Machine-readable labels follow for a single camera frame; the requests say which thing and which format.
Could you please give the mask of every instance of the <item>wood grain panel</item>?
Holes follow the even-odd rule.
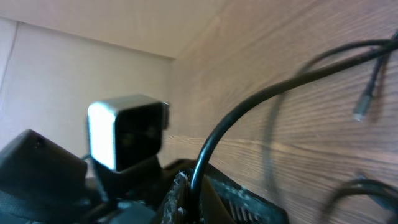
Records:
[[[1,0],[0,16],[176,57],[229,0]]]
[[[196,158],[217,122],[245,97],[291,77],[325,50],[389,38],[398,29],[397,21],[398,5],[392,1],[231,3],[174,61],[170,137],[162,162]],[[366,121],[353,121],[352,109],[373,65],[343,71],[287,95],[270,147],[282,206],[294,223],[316,223],[326,197],[359,172],[398,186],[398,55],[380,78]],[[270,200],[270,174],[263,163],[269,142],[263,139],[274,100],[243,116],[211,160]],[[339,206],[333,221],[384,223],[388,216],[367,197],[356,197]]]

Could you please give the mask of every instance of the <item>black cable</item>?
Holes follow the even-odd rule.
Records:
[[[373,195],[381,197],[387,201],[393,202],[392,206],[398,205],[398,196],[397,194],[390,194],[389,192],[379,190],[379,189],[362,189],[362,188],[355,188],[355,187],[347,187],[342,188],[336,191],[326,203],[326,207],[323,209],[321,214],[321,222],[326,223],[335,208],[335,205],[343,198],[354,196],[354,195]]]
[[[89,158],[91,158],[91,155],[90,154],[86,154],[86,155],[82,156],[80,159],[81,160],[86,160],[86,159],[89,159]]]
[[[320,55],[317,55],[315,58],[311,59],[309,62],[307,62],[304,66],[302,66],[294,75],[293,77],[298,77],[305,72],[309,71],[315,64],[318,62],[331,57],[336,54],[340,54],[342,52],[346,52],[348,50],[353,50],[357,49],[360,47],[369,47],[369,46],[375,46],[375,45],[385,45],[389,43],[390,40],[365,40],[361,42],[354,42],[354,43],[349,43],[345,44],[339,47],[336,47],[331,50],[327,50],[326,52],[323,52]],[[272,200],[281,206],[282,202],[280,199],[280,195],[278,192],[277,184],[275,182],[275,177],[274,177],[274,172],[273,172],[273,167],[271,163],[271,148],[268,146],[271,145],[272,141],[272,133],[274,132],[274,126],[275,126],[275,121],[278,117],[278,112],[281,104],[285,100],[287,92],[282,93],[278,96],[276,99],[269,116],[267,118],[267,123],[266,123],[266,129],[265,129],[265,135],[263,141],[267,144],[264,149],[264,164],[266,166],[266,170],[268,170],[268,178],[266,178],[266,183],[269,186],[269,191],[271,192]]]
[[[391,40],[398,39],[398,31],[391,37]],[[366,88],[362,92],[361,96],[358,99],[358,102],[354,108],[354,119],[357,121],[362,121],[368,112],[369,106],[373,99],[373,91],[376,86],[377,76],[381,72],[382,68],[386,65],[390,58],[390,54],[385,54],[382,57],[379,57],[376,61],[376,64],[373,68],[371,77],[366,85]]]
[[[340,188],[348,188],[348,187],[358,187],[361,185],[373,185],[379,187],[381,189],[390,190],[395,192],[398,195],[398,190],[388,184],[380,182],[378,180],[371,180],[371,179],[356,179],[351,180],[349,182],[344,183]]]
[[[91,167],[93,168],[94,179],[95,179],[95,182],[96,182],[96,186],[97,186],[98,192],[101,195],[101,200],[103,202],[113,201],[113,199],[111,200],[109,198],[109,195],[108,195],[108,193],[105,190],[105,187],[104,187],[104,184],[102,183],[100,174],[98,173],[98,168],[97,168],[96,162],[94,161],[93,158],[91,158]]]
[[[205,169],[218,141],[220,141],[224,133],[227,132],[227,130],[232,127],[232,125],[237,122],[237,120],[245,113],[273,96],[296,88],[298,86],[313,82],[315,80],[325,78],[336,72],[340,72],[342,70],[362,64],[369,60],[378,58],[384,54],[392,52],[395,49],[398,49],[398,41],[390,41],[383,48],[365,52],[363,54],[333,63],[317,70],[304,73],[299,77],[292,78],[267,87],[241,102],[217,124],[216,128],[211,132],[211,134],[205,141],[199,153],[198,162],[192,175],[192,181],[190,186],[190,203],[198,205],[200,187],[205,173]]]

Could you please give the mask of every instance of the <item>black electronic equipment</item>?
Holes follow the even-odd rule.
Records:
[[[169,106],[147,96],[97,101],[88,108],[89,154],[80,159],[40,134],[27,130],[0,151],[0,223],[289,223],[286,211],[246,190],[209,163],[224,133],[263,101],[377,58],[354,117],[363,119],[392,39],[366,40],[331,49],[296,77],[269,86],[238,104],[210,133],[196,161],[179,159],[161,167],[157,158]],[[322,59],[358,47],[380,46],[310,70]],[[271,118],[276,118],[281,98]],[[88,164],[95,176],[85,178]],[[323,208],[328,220],[343,197],[366,194],[397,213],[398,190],[363,177],[343,184]]]

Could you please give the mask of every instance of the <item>small camera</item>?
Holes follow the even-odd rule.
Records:
[[[166,102],[144,95],[93,102],[87,116],[90,154],[122,172],[159,152],[168,118]]]

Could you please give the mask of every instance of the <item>cable end connector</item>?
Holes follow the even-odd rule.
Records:
[[[354,119],[356,121],[364,120],[371,104],[372,98],[373,96],[370,94],[361,95],[354,109]]]

